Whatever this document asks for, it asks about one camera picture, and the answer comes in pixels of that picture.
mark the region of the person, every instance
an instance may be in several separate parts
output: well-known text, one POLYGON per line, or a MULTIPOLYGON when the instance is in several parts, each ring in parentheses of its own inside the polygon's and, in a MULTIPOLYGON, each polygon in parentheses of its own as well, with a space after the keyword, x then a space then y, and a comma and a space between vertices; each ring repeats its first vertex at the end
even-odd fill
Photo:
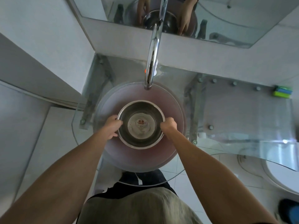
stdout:
MULTIPOLYGON (((180 13, 177 16, 178 35, 182 35, 188 30, 191 14, 197 2, 198 0, 184 0, 184 3, 180 9, 180 13)), ((142 24, 143 20, 143 10, 145 11, 145 14, 150 12, 150 0, 138 0, 137 18, 140 25, 142 24)))
MULTIPOLYGON (((93 197, 84 204, 105 144, 117 136, 121 125, 116 116, 109 117, 98 132, 50 166, 0 218, 0 224, 69 224, 80 212, 78 224, 201 223, 174 192, 163 187, 140 190, 121 199, 93 197)), ((173 118, 160 126, 174 144, 213 224, 278 224, 226 166, 177 131, 173 118)))

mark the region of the tile floor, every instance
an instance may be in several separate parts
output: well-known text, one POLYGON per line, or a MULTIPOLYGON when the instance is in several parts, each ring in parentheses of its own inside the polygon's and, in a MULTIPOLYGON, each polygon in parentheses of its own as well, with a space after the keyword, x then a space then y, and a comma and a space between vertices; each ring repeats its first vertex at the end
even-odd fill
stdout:
MULTIPOLYGON (((278 202, 282 198, 299 201, 299 196, 278 189, 267 183, 262 177, 253 175, 242 169, 238 164, 236 155, 220 154, 214 155, 213 157, 226 165, 272 214, 277 211, 278 202)), ((171 177, 180 173, 183 170, 183 165, 180 158, 177 156, 160 170, 163 172, 165 177, 171 177)), ((175 190, 180 199, 195 211, 203 224, 211 224, 185 171, 171 179, 169 184, 175 190)))

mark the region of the person's left hand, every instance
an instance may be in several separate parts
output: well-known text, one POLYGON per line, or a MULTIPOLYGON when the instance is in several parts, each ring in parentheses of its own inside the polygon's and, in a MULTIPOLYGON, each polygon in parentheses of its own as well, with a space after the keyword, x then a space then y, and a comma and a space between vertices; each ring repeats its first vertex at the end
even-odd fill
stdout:
POLYGON ((182 35, 188 30, 191 14, 193 11, 193 0, 185 0, 178 15, 178 35, 182 35))
POLYGON ((105 125, 101 130, 107 136, 107 140, 117 137, 117 133, 115 133, 123 124, 123 121, 117 120, 117 115, 110 116, 107 120, 105 125))

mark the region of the faucet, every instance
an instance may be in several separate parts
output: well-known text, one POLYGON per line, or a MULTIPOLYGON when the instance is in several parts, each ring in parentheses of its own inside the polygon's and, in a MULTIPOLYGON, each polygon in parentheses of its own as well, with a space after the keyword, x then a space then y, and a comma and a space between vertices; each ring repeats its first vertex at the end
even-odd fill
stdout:
POLYGON ((147 57, 147 68, 145 70, 144 89, 150 90, 152 86, 152 80, 154 78, 154 72, 157 64, 157 56, 159 43, 162 35, 163 22, 166 13, 168 0, 161 0, 159 21, 154 24, 152 31, 152 37, 150 42, 149 54, 147 57))

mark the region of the metal bowl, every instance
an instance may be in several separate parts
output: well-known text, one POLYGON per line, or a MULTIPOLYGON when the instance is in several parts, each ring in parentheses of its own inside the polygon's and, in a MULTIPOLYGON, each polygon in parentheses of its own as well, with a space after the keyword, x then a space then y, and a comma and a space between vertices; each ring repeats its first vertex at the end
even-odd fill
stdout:
MULTIPOLYGON (((150 11, 145 18, 143 19, 143 25, 146 29, 152 30, 155 23, 159 21, 159 13, 160 10, 156 9, 150 11)), ((166 11, 164 23, 163 23, 163 32, 177 34, 178 32, 178 24, 176 20, 176 16, 169 11, 166 11)))
POLYGON ((160 123, 165 121, 164 114, 150 101, 138 100, 128 103, 121 109, 117 119, 123 121, 118 136, 131 148, 150 148, 164 135, 160 129, 160 123))

